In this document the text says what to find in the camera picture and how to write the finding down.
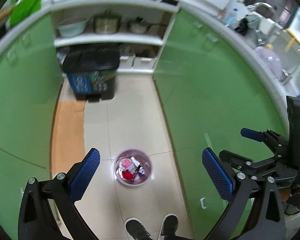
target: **blue label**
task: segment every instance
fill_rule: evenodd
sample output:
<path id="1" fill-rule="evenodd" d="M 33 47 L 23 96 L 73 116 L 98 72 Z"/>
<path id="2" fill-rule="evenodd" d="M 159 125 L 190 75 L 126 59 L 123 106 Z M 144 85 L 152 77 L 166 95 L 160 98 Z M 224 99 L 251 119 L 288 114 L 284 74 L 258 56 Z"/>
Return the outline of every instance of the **blue label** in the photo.
<path id="1" fill-rule="evenodd" d="M 88 74 L 67 74 L 73 91 L 77 94 L 91 94 L 91 84 Z"/>

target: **black trash can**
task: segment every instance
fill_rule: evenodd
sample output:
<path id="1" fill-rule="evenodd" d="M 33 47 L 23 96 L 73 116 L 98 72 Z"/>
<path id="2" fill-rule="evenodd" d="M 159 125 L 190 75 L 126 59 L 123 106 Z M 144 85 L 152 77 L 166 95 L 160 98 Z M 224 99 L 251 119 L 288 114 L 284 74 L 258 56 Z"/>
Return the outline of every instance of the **black trash can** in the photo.
<path id="1" fill-rule="evenodd" d="M 117 48 L 70 51 L 62 64 L 77 99 L 114 98 L 115 75 L 120 64 Z"/>

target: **pink plastic basin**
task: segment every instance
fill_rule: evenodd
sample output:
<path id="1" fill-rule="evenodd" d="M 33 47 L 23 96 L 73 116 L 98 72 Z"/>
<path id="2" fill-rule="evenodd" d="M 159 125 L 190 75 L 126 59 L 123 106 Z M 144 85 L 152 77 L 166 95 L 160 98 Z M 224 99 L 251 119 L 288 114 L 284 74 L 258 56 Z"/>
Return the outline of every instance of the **pink plastic basin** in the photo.
<path id="1" fill-rule="evenodd" d="M 142 167 L 145 170 L 145 175 L 142 175 L 139 179 L 135 181 L 126 180 L 122 177 L 122 172 L 119 169 L 119 163 L 121 160 L 125 158 L 131 158 L 135 157 L 137 161 L 140 162 Z M 120 181 L 122 184 L 129 186 L 129 187 L 137 187 L 141 186 L 142 184 L 145 184 L 146 181 L 151 177 L 152 173 L 152 162 L 149 158 L 149 156 L 138 149 L 128 149 L 124 150 L 123 152 L 119 153 L 119 155 L 114 160 L 114 173 L 117 176 L 118 181 Z"/>

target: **black shoe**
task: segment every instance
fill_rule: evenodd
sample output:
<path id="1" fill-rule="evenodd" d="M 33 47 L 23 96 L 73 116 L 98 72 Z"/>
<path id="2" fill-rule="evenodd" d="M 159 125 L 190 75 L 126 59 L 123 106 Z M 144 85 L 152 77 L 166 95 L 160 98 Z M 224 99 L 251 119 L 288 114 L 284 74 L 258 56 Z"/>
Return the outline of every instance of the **black shoe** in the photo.
<path id="1" fill-rule="evenodd" d="M 150 234 L 137 218 L 128 218 L 124 225 L 127 232 L 133 237 L 134 240 L 150 238 Z"/>
<path id="2" fill-rule="evenodd" d="M 178 229 L 178 217 L 175 214 L 167 214 L 162 220 L 158 240 L 164 240 L 167 236 L 174 236 Z"/>

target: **red object on counter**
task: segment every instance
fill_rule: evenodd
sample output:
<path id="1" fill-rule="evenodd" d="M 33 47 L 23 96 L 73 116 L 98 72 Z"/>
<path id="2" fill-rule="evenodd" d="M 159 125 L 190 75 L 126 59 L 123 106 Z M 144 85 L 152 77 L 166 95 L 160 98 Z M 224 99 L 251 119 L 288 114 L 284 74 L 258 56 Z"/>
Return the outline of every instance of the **red object on counter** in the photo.
<path id="1" fill-rule="evenodd" d="M 133 175 L 128 170 L 122 172 L 122 177 L 124 179 L 127 179 L 127 180 L 133 180 L 134 179 Z"/>

